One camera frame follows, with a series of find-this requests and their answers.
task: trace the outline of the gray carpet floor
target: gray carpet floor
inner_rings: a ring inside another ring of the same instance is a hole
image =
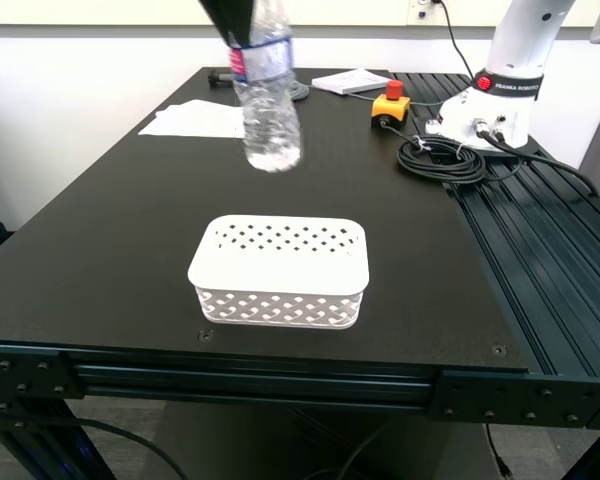
[[[95,418],[153,439],[165,409],[159,401],[86,398],[70,402],[76,416]],[[138,480],[147,452],[108,433],[87,429],[89,436],[119,480]],[[559,480],[597,439],[599,432],[540,427],[494,426],[494,442],[517,480]],[[31,477],[0,445],[0,480]]]

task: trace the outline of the black table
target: black table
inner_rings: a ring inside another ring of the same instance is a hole
[[[206,77],[198,72],[157,110],[194,98],[235,103]],[[436,93],[423,76],[402,77],[416,100]],[[449,87],[438,98],[464,82],[436,78]],[[474,422],[523,423],[533,409],[538,424],[590,425],[600,376],[538,370],[537,345],[485,255],[467,192],[399,171],[400,139],[370,129],[368,102],[312,91],[297,107],[304,162],[291,172],[254,170],[238,140],[138,136],[151,114],[1,246],[1,410],[70,418],[63,399],[86,394]],[[427,113],[414,109],[408,128]],[[227,214],[360,223],[371,281],[357,323],[316,331],[208,322],[186,272],[207,224]],[[36,478],[62,478],[58,462],[75,478],[113,478],[80,428],[3,417],[0,440]],[[33,458],[32,449],[45,453]]]

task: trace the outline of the black cable on floor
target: black cable on floor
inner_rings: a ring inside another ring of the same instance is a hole
[[[353,448],[355,448],[355,445],[350,443],[349,440],[347,440],[342,435],[335,432],[334,430],[332,430],[327,425],[325,425],[312,415],[308,414],[307,412],[297,408],[290,408],[289,411],[296,417],[298,417],[300,420],[302,420],[305,424],[313,428],[315,431],[326,436],[329,440],[331,440],[335,445],[337,445],[341,449],[349,452]]]
[[[45,425],[48,427],[91,427],[103,430],[105,432],[118,435],[120,437],[131,440],[132,442],[139,443],[140,445],[148,448],[153,453],[158,455],[162,460],[171,467],[171,469],[178,475],[180,480],[188,480],[187,474],[184,473],[182,468],[171,458],[164,450],[158,447],[155,443],[150,442],[134,433],[124,430],[108,423],[100,422],[98,420],[91,420],[89,418],[60,418],[60,417],[47,417],[45,415],[9,415],[0,414],[0,420],[10,420],[15,422],[22,422],[25,425]]]
[[[487,429],[487,440],[489,441],[489,447],[491,448],[491,453],[493,453],[493,457],[495,458],[496,464],[498,465],[500,475],[502,475],[502,478],[505,478],[507,480],[513,479],[513,473],[511,473],[511,469],[505,463],[502,457],[498,455],[496,445],[495,443],[493,443],[493,438],[491,437],[491,428],[489,427],[489,424],[485,424],[485,427]]]
[[[313,472],[313,473],[307,475],[302,480],[314,480],[314,479],[318,479],[318,478],[320,478],[321,476],[323,476],[323,475],[325,475],[327,473],[337,472],[337,471],[340,470],[340,468],[341,467],[323,468],[322,470],[318,470],[317,472]],[[349,475],[351,475],[352,477],[360,478],[362,480],[368,480],[367,477],[365,477],[361,473],[355,472],[353,470],[349,470]]]
[[[506,142],[496,141],[493,137],[491,137],[491,135],[488,132],[478,133],[478,136],[480,138],[482,138],[483,140],[485,140],[490,145],[493,145],[494,147],[496,147],[498,150],[501,150],[510,155],[514,155],[522,160],[526,160],[526,161],[530,161],[530,162],[544,163],[545,165],[550,165],[553,168],[557,168],[559,170],[564,170],[565,172],[570,173],[574,177],[578,178],[578,180],[580,180],[582,183],[584,183],[594,197],[600,198],[600,192],[598,191],[598,189],[596,188],[594,183],[591,181],[591,179],[589,177],[587,177],[585,174],[583,174],[579,170],[576,170],[575,168],[570,167],[569,165],[565,165],[564,163],[557,162],[557,161],[551,160],[549,158],[524,153],[516,148],[513,148],[510,145],[507,145]]]
[[[390,425],[389,422],[380,425],[373,432],[371,432],[371,434],[369,434],[369,436],[367,436],[364,440],[362,440],[362,442],[360,442],[360,445],[358,445],[356,447],[356,449],[353,452],[351,452],[351,455],[349,455],[349,458],[347,458],[347,461],[344,462],[344,465],[342,465],[342,468],[340,469],[340,472],[338,473],[336,480],[344,480],[344,477],[347,474],[347,470],[349,469],[349,467],[351,466],[353,461],[356,459],[356,457],[360,454],[360,452],[362,450],[364,450],[364,448],[367,445],[369,445],[378,435],[380,435],[382,432],[384,432],[389,427],[389,425]]]
[[[451,43],[453,43],[453,48],[455,48],[456,52],[458,52],[458,55],[460,55],[460,58],[462,59],[462,63],[464,63],[464,66],[467,68],[467,72],[469,72],[469,77],[473,78],[473,73],[471,72],[471,68],[469,68],[467,59],[464,58],[464,55],[462,54],[462,52],[460,51],[460,48],[458,48],[458,45],[456,44],[456,37],[453,34],[453,27],[451,26],[451,18],[449,18],[449,10],[447,10],[447,6],[445,5],[445,3],[442,0],[431,0],[431,2],[439,3],[440,5],[442,5],[442,8],[444,9],[444,16],[447,18],[447,28],[449,29],[449,36],[451,37]]]

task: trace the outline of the black cable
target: black cable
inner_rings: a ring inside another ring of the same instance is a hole
[[[329,440],[331,440],[334,444],[336,444],[341,449],[343,449],[347,452],[350,452],[353,448],[355,448],[355,445],[353,445],[351,442],[349,442],[349,440],[344,438],[339,433],[333,431],[327,425],[325,425],[324,423],[322,423],[320,420],[313,417],[312,415],[309,415],[307,412],[305,412],[303,410],[299,410],[297,408],[290,408],[289,411],[292,414],[294,414],[295,416],[297,416],[304,423],[309,425],[311,428],[313,428],[317,432],[326,436]]]
[[[491,453],[493,453],[493,457],[496,460],[496,464],[498,465],[498,470],[500,471],[500,475],[502,478],[507,480],[513,479],[513,473],[509,466],[505,463],[500,455],[498,455],[498,451],[496,450],[496,445],[493,443],[493,438],[491,437],[491,428],[489,428],[489,424],[485,424],[487,429],[487,440],[489,441],[489,447],[491,448]]]
[[[485,178],[486,162],[477,151],[441,135],[407,137],[384,122],[380,125],[405,140],[397,153],[398,164],[405,170],[430,180],[456,185],[478,183]],[[428,158],[420,160],[418,155],[422,153],[448,153],[454,161],[450,164],[436,165]]]
[[[449,36],[451,37],[451,43],[453,43],[453,48],[456,49],[456,52],[458,52],[458,55],[460,55],[460,58],[462,59],[462,63],[464,63],[464,66],[467,68],[467,72],[469,72],[469,78],[473,78],[473,73],[471,72],[471,68],[469,68],[467,59],[464,58],[464,55],[462,54],[462,52],[458,48],[458,45],[456,44],[456,37],[453,34],[453,28],[451,27],[451,19],[449,18],[449,11],[447,10],[447,6],[445,5],[445,3],[442,0],[431,0],[431,1],[433,3],[439,3],[440,5],[442,5],[442,8],[444,9],[444,16],[447,17],[447,28],[449,29]]]
[[[344,462],[344,465],[342,465],[342,468],[340,469],[340,472],[338,473],[336,480],[344,480],[344,477],[347,474],[347,470],[349,469],[349,467],[351,466],[353,461],[356,459],[358,454],[362,450],[364,450],[364,448],[367,445],[369,445],[378,435],[380,435],[382,432],[384,432],[387,429],[387,427],[389,427],[389,425],[390,425],[389,422],[380,425],[373,432],[371,432],[371,434],[369,434],[369,436],[367,436],[364,440],[362,440],[362,442],[360,442],[360,445],[358,445],[356,447],[356,449],[353,452],[351,452],[351,455],[349,455],[349,458],[347,458],[347,461]]]
[[[341,467],[323,468],[322,470],[318,470],[317,472],[310,473],[309,475],[304,477],[302,480],[313,480],[314,478],[318,478],[321,475],[324,475],[325,473],[337,472],[340,470],[340,468]],[[365,477],[361,473],[358,473],[354,470],[349,470],[349,475],[351,475],[353,477],[361,478],[362,480],[367,480],[367,477]]]
[[[510,145],[507,145],[506,142],[497,142],[496,140],[494,140],[491,137],[491,135],[489,135],[489,132],[480,132],[480,133],[478,133],[478,136],[480,138],[482,138],[483,140],[485,140],[486,142],[488,142],[489,144],[491,144],[494,147],[496,147],[497,149],[502,150],[505,153],[509,153],[509,154],[514,155],[514,156],[516,156],[518,158],[521,158],[523,160],[527,160],[527,161],[531,161],[531,162],[544,163],[545,165],[550,165],[553,168],[564,170],[565,172],[570,173],[574,177],[578,178],[578,180],[580,180],[582,183],[584,183],[594,197],[600,198],[600,192],[598,192],[598,189],[596,188],[596,186],[589,179],[589,177],[587,177],[586,175],[584,175],[579,170],[576,170],[575,168],[570,167],[569,165],[565,165],[564,163],[556,162],[555,160],[551,160],[549,158],[545,158],[545,157],[540,157],[538,155],[530,155],[528,153],[524,153],[524,152],[522,152],[520,150],[517,150],[517,149],[513,148]]]
[[[187,474],[184,473],[182,468],[171,458],[164,450],[158,447],[155,443],[150,442],[134,433],[124,430],[107,423],[100,422],[98,420],[91,420],[89,418],[59,418],[59,417],[47,417],[44,415],[9,415],[0,414],[0,420],[11,420],[13,422],[22,422],[26,424],[35,425],[46,425],[49,427],[91,427],[105,432],[118,435],[120,437],[131,440],[132,442],[139,443],[140,445],[148,448],[153,453],[158,455],[164,460],[171,469],[178,475],[181,480],[188,480]]]

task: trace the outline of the perforated hole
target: perforated hole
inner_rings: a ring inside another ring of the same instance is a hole
[[[310,227],[297,223],[277,224],[258,223],[252,220],[249,224],[234,223],[231,226],[220,226],[217,230],[217,248],[235,248],[239,251],[257,250],[280,253],[319,253],[332,255],[353,255],[349,250],[357,240],[346,228],[332,228],[325,224]]]

